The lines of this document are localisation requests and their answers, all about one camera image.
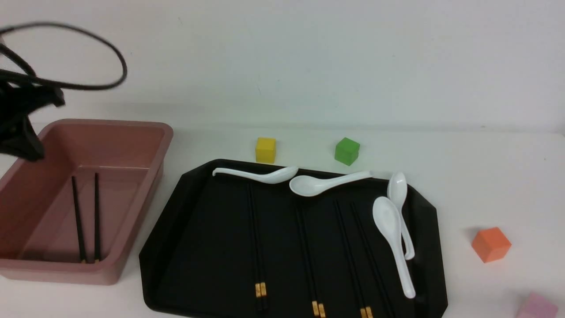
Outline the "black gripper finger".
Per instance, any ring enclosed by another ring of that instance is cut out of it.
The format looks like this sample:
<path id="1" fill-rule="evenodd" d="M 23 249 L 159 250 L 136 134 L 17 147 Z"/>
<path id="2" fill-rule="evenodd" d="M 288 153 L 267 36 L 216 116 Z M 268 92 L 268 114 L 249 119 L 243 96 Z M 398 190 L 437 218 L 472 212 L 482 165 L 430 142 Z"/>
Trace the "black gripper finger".
<path id="1" fill-rule="evenodd" d="M 29 116 L 24 113 L 1 113 L 0 152 L 30 162 L 44 159 L 45 149 Z"/>

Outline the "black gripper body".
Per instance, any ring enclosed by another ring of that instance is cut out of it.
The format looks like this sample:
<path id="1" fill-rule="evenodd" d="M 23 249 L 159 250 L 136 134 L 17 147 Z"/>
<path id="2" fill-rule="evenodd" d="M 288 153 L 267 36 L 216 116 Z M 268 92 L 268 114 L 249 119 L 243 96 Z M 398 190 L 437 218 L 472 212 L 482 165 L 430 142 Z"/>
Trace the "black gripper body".
<path id="1" fill-rule="evenodd" d="M 1 121 L 16 121 L 41 107 L 64 106 L 64 93 L 59 88 L 42 85 L 23 85 L 13 87 L 1 82 L 0 118 Z"/>

